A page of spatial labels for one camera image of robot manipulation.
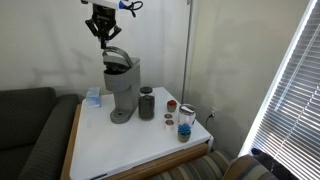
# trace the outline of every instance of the table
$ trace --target table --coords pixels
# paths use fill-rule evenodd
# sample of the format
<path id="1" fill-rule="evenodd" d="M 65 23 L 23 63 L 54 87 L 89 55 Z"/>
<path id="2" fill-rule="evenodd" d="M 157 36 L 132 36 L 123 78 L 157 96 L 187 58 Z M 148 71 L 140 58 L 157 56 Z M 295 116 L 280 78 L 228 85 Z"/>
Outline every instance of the table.
<path id="1" fill-rule="evenodd" d="M 150 121 L 141 120 L 136 110 L 127 123 L 112 123 L 109 115 L 114 109 L 113 95 L 102 96 L 101 108 L 90 109 L 85 100 L 82 102 L 71 179 L 110 177 L 208 140 L 212 142 L 213 137 L 197 121 L 187 143 L 178 141 L 176 130 L 167 132 L 166 102 L 174 98 L 163 87 L 154 88 L 154 93 L 155 117 Z M 172 115 L 177 124 L 178 111 Z"/>

